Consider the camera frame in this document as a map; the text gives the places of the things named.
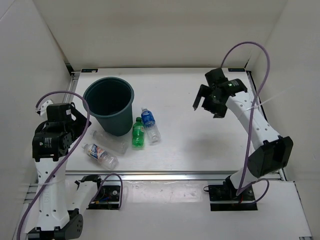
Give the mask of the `dark green plastic bin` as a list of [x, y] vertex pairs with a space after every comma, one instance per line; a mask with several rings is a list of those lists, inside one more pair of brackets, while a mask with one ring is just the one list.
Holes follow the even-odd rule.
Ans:
[[104, 77], [92, 83], [84, 92], [90, 115], [103, 130], [120, 137], [133, 126], [132, 104], [135, 93], [132, 86], [118, 77]]

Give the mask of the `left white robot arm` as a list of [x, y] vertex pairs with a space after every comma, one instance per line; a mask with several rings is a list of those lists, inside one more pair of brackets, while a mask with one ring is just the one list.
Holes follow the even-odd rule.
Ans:
[[84, 227], [84, 211], [92, 199], [100, 200], [105, 194], [98, 175], [76, 180], [67, 190], [65, 157], [90, 122], [73, 103], [50, 104], [42, 109], [47, 120], [37, 127], [32, 140], [38, 176], [35, 197], [38, 219], [27, 237], [30, 240], [78, 239]]

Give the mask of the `white blue label bottle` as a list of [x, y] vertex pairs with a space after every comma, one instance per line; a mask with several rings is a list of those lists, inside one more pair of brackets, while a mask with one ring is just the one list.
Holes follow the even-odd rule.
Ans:
[[90, 158], [94, 159], [101, 167], [106, 170], [114, 170], [119, 165], [119, 160], [116, 156], [109, 153], [97, 144], [83, 143], [82, 148]]

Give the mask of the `blue label plastic bottle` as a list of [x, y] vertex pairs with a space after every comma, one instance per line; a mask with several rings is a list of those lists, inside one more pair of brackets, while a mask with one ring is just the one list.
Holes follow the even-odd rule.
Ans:
[[149, 142], [151, 144], [159, 142], [161, 135], [158, 126], [152, 112], [146, 107], [141, 108], [141, 120], [144, 125], [144, 129], [146, 130]]

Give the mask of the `clear unlabelled plastic bottle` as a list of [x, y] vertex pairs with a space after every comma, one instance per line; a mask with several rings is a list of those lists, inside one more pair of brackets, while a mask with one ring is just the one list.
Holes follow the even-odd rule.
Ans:
[[126, 153], [129, 146], [127, 141], [121, 140], [120, 138], [105, 131], [92, 130], [90, 135], [104, 147], [121, 155], [124, 155]]

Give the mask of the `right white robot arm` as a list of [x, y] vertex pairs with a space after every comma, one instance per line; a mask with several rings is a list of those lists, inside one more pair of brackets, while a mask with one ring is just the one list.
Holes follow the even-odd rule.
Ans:
[[207, 84], [199, 88], [194, 109], [198, 108], [201, 99], [204, 99], [201, 106], [215, 118], [222, 119], [227, 111], [231, 111], [248, 134], [248, 146], [254, 149], [246, 154], [244, 166], [223, 182], [227, 198], [238, 199], [258, 179], [287, 166], [293, 140], [289, 136], [281, 136], [259, 109], [252, 106], [253, 93], [239, 78], [207, 80]]

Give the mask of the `green plastic bottle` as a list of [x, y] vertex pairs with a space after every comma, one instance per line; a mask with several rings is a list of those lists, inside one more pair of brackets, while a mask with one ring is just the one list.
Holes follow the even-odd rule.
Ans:
[[135, 148], [142, 148], [144, 146], [145, 131], [141, 117], [135, 119], [132, 126], [132, 145]]

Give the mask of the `aluminium table front rail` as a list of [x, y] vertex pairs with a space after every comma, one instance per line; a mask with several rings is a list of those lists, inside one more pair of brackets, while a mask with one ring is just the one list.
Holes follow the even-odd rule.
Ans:
[[[67, 176], [107, 175], [113, 171], [67, 170]], [[125, 181], [210, 181], [224, 180], [233, 172], [229, 171], [115, 171]], [[283, 170], [269, 173], [264, 178], [272, 181], [286, 181]]]

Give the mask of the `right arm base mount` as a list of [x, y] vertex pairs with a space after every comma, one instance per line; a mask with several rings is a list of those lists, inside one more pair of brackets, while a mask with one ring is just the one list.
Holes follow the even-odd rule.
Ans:
[[252, 186], [236, 197], [231, 197], [223, 185], [207, 185], [203, 190], [209, 194], [210, 210], [212, 212], [258, 210]]

